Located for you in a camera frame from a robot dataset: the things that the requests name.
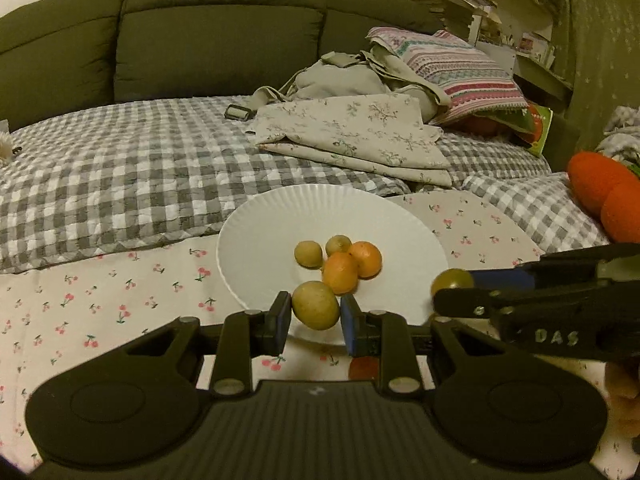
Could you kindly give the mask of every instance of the pink striped cushion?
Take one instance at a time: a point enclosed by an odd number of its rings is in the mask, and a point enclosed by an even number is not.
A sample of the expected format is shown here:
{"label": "pink striped cushion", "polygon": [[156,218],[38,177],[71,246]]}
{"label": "pink striped cushion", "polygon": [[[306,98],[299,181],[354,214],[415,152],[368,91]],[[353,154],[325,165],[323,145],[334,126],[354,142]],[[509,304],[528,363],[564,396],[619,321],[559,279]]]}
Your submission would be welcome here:
{"label": "pink striped cushion", "polygon": [[484,52],[445,30],[433,36],[391,27],[374,27],[367,34],[400,57],[415,73],[451,97],[451,107],[431,124],[451,124],[487,110],[526,108],[513,79]]}

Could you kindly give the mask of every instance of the plate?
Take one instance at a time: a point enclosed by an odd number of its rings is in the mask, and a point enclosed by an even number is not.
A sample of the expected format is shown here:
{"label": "plate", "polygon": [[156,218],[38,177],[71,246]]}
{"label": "plate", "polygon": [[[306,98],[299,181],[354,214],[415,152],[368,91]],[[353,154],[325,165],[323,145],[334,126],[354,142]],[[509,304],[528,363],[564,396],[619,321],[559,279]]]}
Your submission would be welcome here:
{"label": "plate", "polygon": [[[363,311],[397,312],[409,324],[428,318],[431,282],[449,267],[438,239],[404,208],[352,187],[302,184],[254,196],[222,226],[218,269],[242,307],[268,310],[279,291],[293,292],[300,283],[322,279],[320,270],[296,263],[296,244],[315,240],[324,248],[337,234],[371,242],[382,253],[380,273],[360,280],[354,293]],[[344,344],[339,322],[319,332],[292,316],[289,335]]]}

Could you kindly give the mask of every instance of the ribbed black surface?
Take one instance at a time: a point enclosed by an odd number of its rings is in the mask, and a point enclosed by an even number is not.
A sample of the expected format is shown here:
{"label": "ribbed black surface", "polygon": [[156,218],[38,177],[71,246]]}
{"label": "ribbed black surface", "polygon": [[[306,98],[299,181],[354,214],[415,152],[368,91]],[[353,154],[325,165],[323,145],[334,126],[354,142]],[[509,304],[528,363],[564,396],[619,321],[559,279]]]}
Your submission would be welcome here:
{"label": "ribbed black surface", "polygon": [[543,474],[473,461],[414,403],[370,383],[265,381],[250,398],[215,405],[193,438],[163,458],[117,472],[46,463],[38,480],[602,480],[581,464]]}

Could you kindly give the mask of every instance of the human hand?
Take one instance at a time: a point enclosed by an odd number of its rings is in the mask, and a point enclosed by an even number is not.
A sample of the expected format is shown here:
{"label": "human hand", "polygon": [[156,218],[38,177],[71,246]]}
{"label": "human hand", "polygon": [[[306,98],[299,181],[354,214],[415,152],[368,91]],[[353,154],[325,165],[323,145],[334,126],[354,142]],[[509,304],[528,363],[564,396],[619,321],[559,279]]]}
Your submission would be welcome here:
{"label": "human hand", "polygon": [[640,362],[607,363],[605,387],[609,391],[611,414],[620,433],[629,438],[640,435]]}

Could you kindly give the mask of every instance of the curtain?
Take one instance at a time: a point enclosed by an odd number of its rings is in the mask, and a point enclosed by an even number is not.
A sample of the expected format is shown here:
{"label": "curtain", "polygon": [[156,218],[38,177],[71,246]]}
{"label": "curtain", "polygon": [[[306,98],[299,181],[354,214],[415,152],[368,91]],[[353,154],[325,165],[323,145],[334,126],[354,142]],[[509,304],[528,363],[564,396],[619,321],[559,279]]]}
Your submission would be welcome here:
{"label": "curtain", "polygon": [[556,70],[574,83],[565,118],[592,150],[616,106],[640,107],[640,0],[566,0],[554,30]]}

